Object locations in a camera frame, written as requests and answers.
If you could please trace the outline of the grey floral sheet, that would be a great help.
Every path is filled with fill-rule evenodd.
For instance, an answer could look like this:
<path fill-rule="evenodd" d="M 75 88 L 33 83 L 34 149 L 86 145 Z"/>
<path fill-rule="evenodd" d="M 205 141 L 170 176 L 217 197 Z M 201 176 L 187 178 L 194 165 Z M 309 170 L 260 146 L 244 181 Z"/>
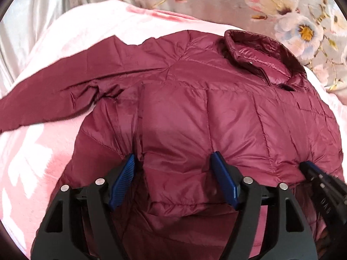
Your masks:
<path fill-rule="evenodd" d="M 72 7 L 106 0 L 70 0 Z M 346 102 L 346 0 L 121 0 L 190 15 L 282 42 Z"/>

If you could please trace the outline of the silver satin curtain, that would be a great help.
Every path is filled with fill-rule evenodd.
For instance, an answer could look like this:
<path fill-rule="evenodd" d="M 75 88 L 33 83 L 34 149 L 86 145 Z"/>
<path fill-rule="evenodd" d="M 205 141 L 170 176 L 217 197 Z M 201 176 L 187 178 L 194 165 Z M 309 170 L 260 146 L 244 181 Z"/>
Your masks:
<path fill-rule="evenodd" d="M 28 63 L 44 31 L 69 10 L 69 0 L 13 0 L 1 20 L 1 96 Z"/>

